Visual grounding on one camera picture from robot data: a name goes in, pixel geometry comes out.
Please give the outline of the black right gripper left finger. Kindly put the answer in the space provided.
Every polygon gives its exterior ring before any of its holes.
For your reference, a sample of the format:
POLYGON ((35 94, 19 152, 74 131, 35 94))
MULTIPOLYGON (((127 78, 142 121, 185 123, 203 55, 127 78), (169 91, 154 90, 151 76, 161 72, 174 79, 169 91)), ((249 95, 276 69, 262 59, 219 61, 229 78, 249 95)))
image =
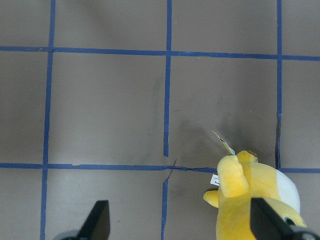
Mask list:
POLYGON ((78 232, 77 240, 108 240, 110 236, 110 208, 108 200, 98 200, 78 232))

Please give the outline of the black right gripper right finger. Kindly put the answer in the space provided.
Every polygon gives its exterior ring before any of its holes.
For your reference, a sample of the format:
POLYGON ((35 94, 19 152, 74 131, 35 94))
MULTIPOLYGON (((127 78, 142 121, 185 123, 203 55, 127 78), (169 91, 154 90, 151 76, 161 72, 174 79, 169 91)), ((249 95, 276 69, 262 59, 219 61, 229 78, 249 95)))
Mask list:
POLYGON ((294 229, 285 223, 263 198, 250 202, 250 229, 256 240, 297 240, 294 229))

